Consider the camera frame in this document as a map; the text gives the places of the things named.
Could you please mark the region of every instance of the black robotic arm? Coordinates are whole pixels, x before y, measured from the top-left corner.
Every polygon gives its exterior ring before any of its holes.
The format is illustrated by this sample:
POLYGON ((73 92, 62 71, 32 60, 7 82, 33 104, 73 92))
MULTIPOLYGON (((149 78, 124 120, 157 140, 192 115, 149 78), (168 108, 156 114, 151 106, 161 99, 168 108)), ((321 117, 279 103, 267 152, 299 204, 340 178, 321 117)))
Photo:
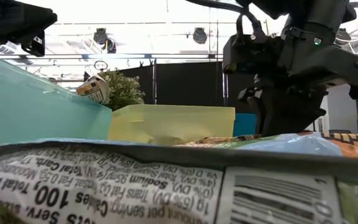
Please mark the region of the black robotic arm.
POLYGON ((0 44, 10 41, 21 44, 26 52, 45 55, 44 30, 57 21, 51 9, 0 0, 0 44))
POLYGON ((236 0, 242 8, 187 1, 240 13, 237 34, 224 46, 223 70, 255 76, 239 99, 257 113, 257 134, 302 132, 325 115, 320 105, 330 87, 348 83, 350 96, 358 99, 358 56, 334 45, 339 26, 356 18, 349 0, 236 0), (273 19, 288 14, 280 37, 264 34, 248 10, 250 3, 273 19), (243 15, 253 34, 242 33, 243 15))

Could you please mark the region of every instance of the nutrition facts label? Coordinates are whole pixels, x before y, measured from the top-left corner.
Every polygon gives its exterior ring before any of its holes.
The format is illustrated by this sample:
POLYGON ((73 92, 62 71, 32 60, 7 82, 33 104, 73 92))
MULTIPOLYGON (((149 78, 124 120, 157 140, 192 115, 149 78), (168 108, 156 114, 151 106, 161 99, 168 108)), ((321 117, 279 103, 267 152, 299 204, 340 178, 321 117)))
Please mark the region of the nutrition facts label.
POLYGON ((231 167, 223 180, 217 223, 341 224, 342 221, 332 177, 231 167))
POLYGON ((0 201, 26 223, 212 224, 222 174, 73 144, 0 158, 0 201))

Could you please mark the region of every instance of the barcode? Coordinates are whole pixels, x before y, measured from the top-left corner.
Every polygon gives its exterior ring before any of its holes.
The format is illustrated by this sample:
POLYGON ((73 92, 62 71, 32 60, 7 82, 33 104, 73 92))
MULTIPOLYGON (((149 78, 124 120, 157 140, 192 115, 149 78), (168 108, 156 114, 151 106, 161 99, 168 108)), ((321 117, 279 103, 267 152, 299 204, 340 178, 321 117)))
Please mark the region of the barcode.
POLYGON ((231 167, 217 223, 340 224, 333 177, 231 167))

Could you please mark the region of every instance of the white wall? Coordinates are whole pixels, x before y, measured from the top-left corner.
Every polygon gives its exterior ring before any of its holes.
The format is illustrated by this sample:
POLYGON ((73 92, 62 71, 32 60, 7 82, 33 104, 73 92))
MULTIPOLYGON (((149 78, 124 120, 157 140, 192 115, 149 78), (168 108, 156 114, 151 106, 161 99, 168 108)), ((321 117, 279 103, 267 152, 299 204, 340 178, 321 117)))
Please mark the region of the white wall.
POLYGON ((349 85, 336 86, 328 90, 329 128, 358 133, 356 101, 349 96, 349 90, 349 85))

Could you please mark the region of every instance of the spotlight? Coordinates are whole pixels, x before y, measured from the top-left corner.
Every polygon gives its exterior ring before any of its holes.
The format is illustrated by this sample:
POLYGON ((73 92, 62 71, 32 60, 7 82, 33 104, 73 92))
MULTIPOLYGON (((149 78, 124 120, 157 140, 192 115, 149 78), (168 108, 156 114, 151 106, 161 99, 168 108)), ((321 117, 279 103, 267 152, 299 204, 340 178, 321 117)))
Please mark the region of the spotlight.
POLYGON ((102 50, 107 49, 107 54, 115 54, 117 52, 116 43, 110 38, 107 38, 104 41, 104 45, 102 47, 102 50))
POLYGON ((93 40, 100 45, 104 45, 106 39, 106 28, 97 28, 96 32, 93 34, 93 40))
POLYGON ((200 28, 197 27, 194 30, 194 34, 193 34, 193 40, 197 43, 197 44, 205 44, 207 39, 206 33, 204 31, 204 28, 200 28))

